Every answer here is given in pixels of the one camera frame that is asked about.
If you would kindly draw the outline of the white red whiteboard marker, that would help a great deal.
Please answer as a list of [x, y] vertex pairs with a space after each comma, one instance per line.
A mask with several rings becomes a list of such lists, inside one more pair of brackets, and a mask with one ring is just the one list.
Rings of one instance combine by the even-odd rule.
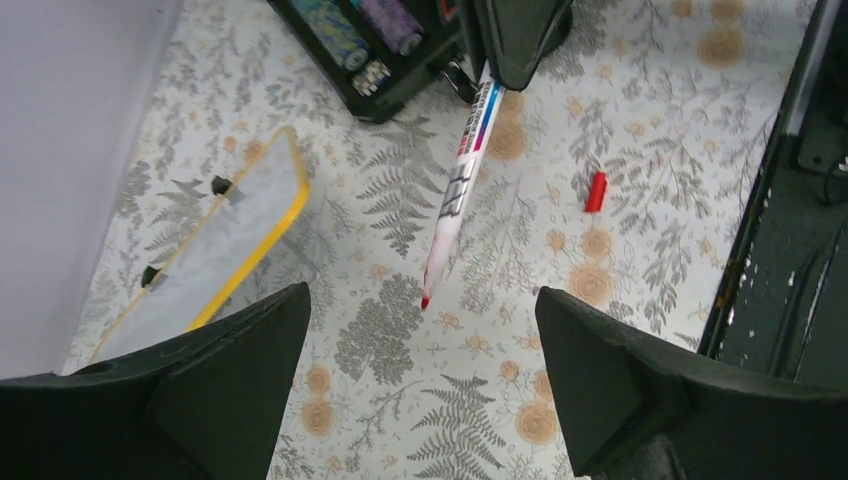
[[460, 233], [464, 214], [471, 205], [471, 193], [505, 92], [505, 87], [495, 78], [490, 64], [486, 62], [464, 127], [456, 165], [449, 174], [444, 199], [438, 213], [424, 273], [421, 300], [423, 310], [429, 305], [443, 278], [451, 249]]

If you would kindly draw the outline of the red marker cap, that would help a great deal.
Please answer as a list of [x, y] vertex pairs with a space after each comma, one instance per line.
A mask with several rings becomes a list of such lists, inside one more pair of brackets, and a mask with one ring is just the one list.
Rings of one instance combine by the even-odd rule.
[[598, 171], [594, 174], [585, 204], [586, 213], [597, 213], [602, 210], [608, 187], [607, 175]]

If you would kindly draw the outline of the yellow framed whiteboard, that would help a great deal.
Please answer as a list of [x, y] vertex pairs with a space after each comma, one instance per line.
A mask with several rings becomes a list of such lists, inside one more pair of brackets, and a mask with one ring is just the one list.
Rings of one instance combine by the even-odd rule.
[[218, 182], [209, 212], [106, 330], [91, 362], [206, 325], [294, 225], [309, 195], [297, 135], [284, 126], [258, 159]]

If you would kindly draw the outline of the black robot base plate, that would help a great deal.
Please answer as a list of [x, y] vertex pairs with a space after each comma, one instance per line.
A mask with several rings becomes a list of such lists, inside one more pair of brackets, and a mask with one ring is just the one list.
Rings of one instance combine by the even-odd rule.
[[847, 387], [847, 5], [820, 1], [698, 351]]

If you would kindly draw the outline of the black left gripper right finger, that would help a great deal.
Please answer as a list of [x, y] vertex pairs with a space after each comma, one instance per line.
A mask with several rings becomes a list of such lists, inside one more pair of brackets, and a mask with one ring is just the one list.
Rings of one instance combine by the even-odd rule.
[[550, 287], [535, 318], [576, 475], [846, 477], [845, 393], [692, 353]]

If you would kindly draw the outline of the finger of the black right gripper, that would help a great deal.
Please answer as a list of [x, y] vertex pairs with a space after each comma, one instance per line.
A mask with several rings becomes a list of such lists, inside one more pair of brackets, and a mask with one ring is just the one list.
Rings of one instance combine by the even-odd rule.
[[488, 65], [513, 91], [527, 88], [572, 25], [571, 0], [459, 0], [457, 6], [474, 79], [480, 80]]

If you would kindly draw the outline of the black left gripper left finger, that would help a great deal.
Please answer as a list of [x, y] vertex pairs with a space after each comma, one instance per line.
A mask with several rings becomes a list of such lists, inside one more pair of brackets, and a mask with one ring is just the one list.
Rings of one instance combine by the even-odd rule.
[[311, 313], [293, 284], [74, 374], [1, 384], [5, 479], [262, 479]]

